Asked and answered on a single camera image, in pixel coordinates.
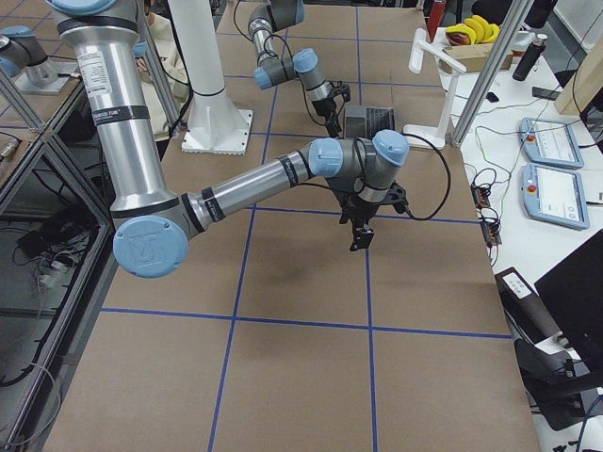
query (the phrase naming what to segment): blue joint cap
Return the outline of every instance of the blue joint cap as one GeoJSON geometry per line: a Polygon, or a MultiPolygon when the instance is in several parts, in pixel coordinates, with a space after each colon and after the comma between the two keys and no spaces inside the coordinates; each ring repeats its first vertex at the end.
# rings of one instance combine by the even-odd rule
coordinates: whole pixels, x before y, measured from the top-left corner
{"type": "Polygon", "coordinates": [[[272,88],[272,80],[270,80],[270,77],[264,68],[255,68],[253,77],[255,77],[255,83],[260,89],[272,88]]]}
{"type": "Polygon", "coordinates": [[[172,273],[188,254],[187,235],[176,223],[156,215],[128,219],[113,237],[117,262],[141,278],[172,273]]]}
{"type": "Polygon", "coordinates": [[[19,68],[19,66],[17,66],[15,63],[13,63],[12,61],[6,59],[6,58],[1,58],[0,57],[0,68],[2,68],[2,70],[5,72],[5,74],[9,77],[16,77],[17,75],[19,75],[19,72],[21,71],[21,68],[19,68]]]}
{"type": "Polygon", "coordinates": [[[404,165],[410,149],[406,137],[393,130],[377,132],[373,138],[373,145],[379,156],[396,167],[404,165]]]}
{"type": "Polygon", "coordinates": [[[295,9],[295,23],[300,24],[305,19],[305,11],[303,10],[303,0],[298,0],[297,7],[295,9]]]}
{"type": "Polygon", "coordinates": [[[46,0],[52,8],[68,16],[91,16],[111,8],[117,0],[46,0]]]}
{"type": "Polygon", "coordinates": [[[7,26],[0,30],[1,35],[5,35],[7,38],[34,38],[34,32],[25,25],[14,25],[7,26]]]}
{"type": "Polygon", "coordinates": [[[310,144],[308,164],[315,176],[335,177],[343,166],[343,150],[334,138],[319,138],[310,144]]]}
{"type": "Polygon", "coordinates": [[[318,65],[318,55],[314,49],[301,49],[293,56],[293,69],[296,73],[309,73],[318,65]]]}
{"type": "Polygon", "coordinates": [[[142,40],[134,44],[134,58],[144,57],[147,52],[147,41],[142,40]]]}

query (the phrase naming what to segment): cardboard floor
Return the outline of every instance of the cardboard floor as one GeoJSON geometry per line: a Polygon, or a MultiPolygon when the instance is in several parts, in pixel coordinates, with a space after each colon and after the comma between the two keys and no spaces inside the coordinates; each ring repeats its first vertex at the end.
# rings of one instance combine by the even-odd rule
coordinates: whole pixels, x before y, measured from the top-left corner
{"type": "MultiPolygon", "coordinates": [[[[179,193],[325,135],[298,82],[256,88],[232,6],[218,40],[227,92],[254,110],[249,147],[172,143],[163,166],[179,193]]],[[[406,69],[422,24],[413,9],[308,6],[284,36],[294,52],[313,46],[354,103],[395,107],[401,129],[436,125],[444,101],[430,58],[406,69]]],[[[213,225],[170,276],[118,271],[44,450],[539,450],[463,161],[445,155],[445,208],[425,222],[381,210],[366,252],[348,251],[334,196],[304,186],[213,225]]],[[[445,181],[425,150],[398,178],[416,215],[445,181]]]]}

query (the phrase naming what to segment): yellow object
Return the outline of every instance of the yellow object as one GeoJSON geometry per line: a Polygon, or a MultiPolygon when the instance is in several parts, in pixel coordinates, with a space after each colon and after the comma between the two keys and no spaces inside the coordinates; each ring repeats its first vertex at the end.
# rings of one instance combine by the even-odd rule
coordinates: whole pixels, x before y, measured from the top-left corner
{"type": "Polygon", "coordinates": [[[477,35],[473,28],[465,24],[451,25],[446,28],[446,36],[452,45],[472,45],[475,44],[477,35]],[[466,35],[467,39],[464,42],[453,39],[457,34],[466,35]]]}
{"type": "Polygon", "coordinates": [[[496,24],[489,24],[489,25],[490,25],[490,29],[492,30],[492,36],[490,36],[490,38],[488,38],[487,40],[483,40],[483,43],[485,43],[485,44],[489,44],[489,43],[497,40],[498,33],[500,33],[500,28],[498,27],[498,25],[496,25],[496,24]]]}
{"type": "Polygon", "coordinates": [[[475,21],[478,21],[481,24],[481,26],[483,27],[483,31],[484,31],[483,38],[485,40],[487,40],[488,38],[490,38],[492,36],[493,29],[490,27],[490,24],[488,24],[488,21],[486,21],[483,17],[481,17],[478,14],[474,14],[472,19],[475,21]]]}
{"type": "Polygon", "coordinates": [[[470,28],[473,28],[473,31],[475,31],[475,35],[476,35],[475,43],[476,44],[481,43],[486,34],[486,30],[484,29],[483,25],[471,17],[467,17],[464,20],[464,24],[470,28]]]}

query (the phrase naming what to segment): white table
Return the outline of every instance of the white table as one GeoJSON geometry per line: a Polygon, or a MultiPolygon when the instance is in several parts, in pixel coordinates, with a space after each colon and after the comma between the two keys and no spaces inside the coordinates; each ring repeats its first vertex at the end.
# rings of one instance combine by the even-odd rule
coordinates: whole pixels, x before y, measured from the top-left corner
{"type": "MultiPolygon", "coordinates": [[[[435,37],[434,44],[440,47],[448,45],[444,29],[440,28],[435,37]]],[[[465,138],[461,151],[466,164],[474,166],[477,170],[492,168],[482,156],[480,145],[476,140],[476,130],[481,140],[481,148],[488,160],[512,172],[508,192],[505,195],[506,185],[495,185],[490,196],[490,203],[502,215],[500,231],[502,245],[498,247],[498,258],[493,266],[493,271],[498,273],[510,266],[514,266],[528,283],[533,286],[541,276],[557,265],[565,256],[579,247],[589,237],[603,228],[603,206],[589,206],[588,215],[591,226],[585,231],[575,231],[563,226],[537,221],[528,217],[523,206],[521,174],[528,159],[520,153],[518,124],[525,117],[540,118],[544,120],[560,120],[573,122],[572,128],[579,145],[594,144],[586,127],[576,116],[562,116],[557,113],[552,102],[538,100],[531,96],[531,87],[537,86],[545,89],[560,89],[557,79],[546,64],[543,57],[536,63],[534,69],[524,82],[513,80],[512,74],[515,64],[508,71],[500,71],[490,91],[499,98],[499,102],[484,101],[480,114],[473,121],[469,133],[465,138]],[[502,108],[510,105],[516,107],[502,108]],[[489,127],[501,133],[499,135],[479,126],[489,127]]],[[[452,121],[456,125],[458,115],[461,114],[475,82],[478,73],[461,75],[457,88],[457,97],[452,108],[452,121]]],[[[440,71],[442,86],[447,89],[450,75],[440,71]]],[[[594,147],[581,149],[584,158],[584,167],[580,170],[597,171],[603,178],[603,155],[594,147]]],[[[507,174],[497,170],[497,179],[503,181],[507,174]]],[[[492,172],[483,174],[479,182],[490,182],[492,172]]],[[[467,178],[473,180],[475,171],[467,166],[467,178]]],[[[552,339],[539,344],[545,351],[554,353],[559,347],[552,339]]],[[[580,424],[561,431],[554,431],[541,415],[533,416],[537,427],[541,449],[550,452],[558,445],[567,445],[568,441],[575,441],[579,435],[580,424]]],[[[582,441],[581,449],[603,449],[603,416],[590,419],[582,441]]],[[[574,452],[574,446],[568,446],[568,451],[574,452]]]]}

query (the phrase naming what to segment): black band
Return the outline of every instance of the black band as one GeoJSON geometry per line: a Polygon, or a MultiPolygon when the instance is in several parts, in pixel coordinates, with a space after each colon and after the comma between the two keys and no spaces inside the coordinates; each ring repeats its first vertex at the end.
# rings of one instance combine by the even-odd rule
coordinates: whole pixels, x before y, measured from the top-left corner
{"type": "Polygon", "coordinates": [[[305,170],[308,171],[308,179],[312,179],[315,175],[312,174],[312,171],[310,170],[310,164],[305,159],[305,156],[303,155],[302,151],[297,151],[297,153],[300,155],[301,161],[303,162],[303,165],[305,166],[305,170]]]}
{"type": "Polygon", "coordinates": [[[197,230],[197,232],[199,234],[204,233],[205,229],[199,222],[199,219],[197,218],[197,216],[195,215],[195,211],[192,208],[192,205],[190,205],[190,199],[188,198],[188,194],[185,193],[184,195],[182,195],[180,197],[180,200],[182,201],[182,204],[185,206],[185,209],[187,210],[188,219],[190,219],[190,221],[192,221],[192,224],[195,227],[195,229],[197,230]]]}
{"type": "Polygon", "coordinates": [[[92,112],[92,119],[97,126],[110,122],[148,120],[149,118],[149,108],[146,105],[113,106],[92,112]]]}
{"type": "Polygon", "coordinates": [[[68,30],[74,28],[80,28],[82,26],[117,26],[119,28],[126,28],[136,33],[139,32],[135,22],[121,19],[119,17],[108,17],[108,16],[82,16],[78,19],[68,19],[57,25],[58,34],[62,35],[68,30]]]}
{"type": "Polygon", "coordinates": [[[160,202],[159,204],[145,205],[144,207],[139,207],[137,209],[111,211],[111,216],[114,218],[140,217],[141,215],[150,215],[154,214],[155,212],[171,209],[179,203],[180,200],[178,200],[178,198],[172,198],[169,201],[160,202]]]}
{"type": "Polygon", "coordinates": [[[222,212],[222,208],[218,204],[218,200],[214,197],[214,190],[211,189],[211,186],[205,188],[201,192],[201,197],[204,199],[205,207],[207,207],[209,216],[214,221],[214,223],[222,221],[226,218],[224,212],[222,212]]]}
{"type": "Polygon", "coordinates": [[[224,85],[220,91],[216,91],[216,92],[214,92],[212,94],[202,94],[202,93],[197,92],[195,90],[193,90],[192,92],[194,92],[198,96],[202,96],[202,97],[213,97],[213,96],[217,96],[218,94],[220,94],[221,92],[223,92],[225,89],[226,89],[226,85],[224,85]]]}
{"type": "Polygon", "coordinates": [[[38,61],[34,61],[33,63],[29,63],[27,65],[28,68],[34,67],[34,66],[38,66],[39,64],[42,64],[43,62],[45,62],[48,59],[48,55],[44,55],[41,59],[39,59],[38,61]]]}
{"type": "Polygon", "coordinates": [[[289,180],[289,186],[298,185],[300,183],[300,178],[298,177],[298,172],[295,171],[295,165],[293,165],[291,159],[286,155],[281,155],[278,157],[278,160],[285,169],[286,177],[289,180]]]}

